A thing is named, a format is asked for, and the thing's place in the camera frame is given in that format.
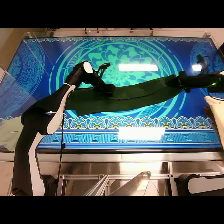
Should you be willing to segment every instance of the green cloth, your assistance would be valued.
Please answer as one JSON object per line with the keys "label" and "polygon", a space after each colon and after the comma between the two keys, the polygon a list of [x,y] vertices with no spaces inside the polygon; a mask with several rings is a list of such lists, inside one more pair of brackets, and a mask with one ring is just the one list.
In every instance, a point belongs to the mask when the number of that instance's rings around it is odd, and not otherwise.
{"label": "green cloth", "polygon": [[132,110],[161,103],[178,95],[182,88],[167,86],[175,80],[171,75],[137,85],[116,87],[113,97],[94,92],[93,88],[75,90],[68,98],[66,110],[76,110],[78,116],[98,112]]}

